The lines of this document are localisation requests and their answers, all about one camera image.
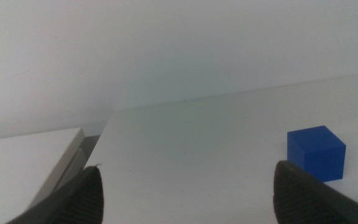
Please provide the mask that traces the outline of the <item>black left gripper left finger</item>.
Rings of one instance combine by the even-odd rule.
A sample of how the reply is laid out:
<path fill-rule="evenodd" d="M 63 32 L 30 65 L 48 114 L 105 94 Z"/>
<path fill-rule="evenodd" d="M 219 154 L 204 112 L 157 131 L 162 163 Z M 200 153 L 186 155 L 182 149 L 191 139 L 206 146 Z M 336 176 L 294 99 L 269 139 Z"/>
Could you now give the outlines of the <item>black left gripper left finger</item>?
<path fill-rule="evenodd" d="M 8 224 L 101 224 L 103 216 L 101 173 L 92 166 Z"/>

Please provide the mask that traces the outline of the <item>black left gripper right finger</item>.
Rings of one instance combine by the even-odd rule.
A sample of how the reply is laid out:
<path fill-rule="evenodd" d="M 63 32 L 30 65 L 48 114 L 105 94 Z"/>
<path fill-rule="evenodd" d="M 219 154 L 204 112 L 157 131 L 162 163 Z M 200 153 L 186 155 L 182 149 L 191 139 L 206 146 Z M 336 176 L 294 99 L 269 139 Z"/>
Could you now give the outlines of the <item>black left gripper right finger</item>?
<path fill-rule="evenodd" d="M 358 223 L 358 202 L 290 161 L 275 167 L 273 209 L 279 223 Z"/>

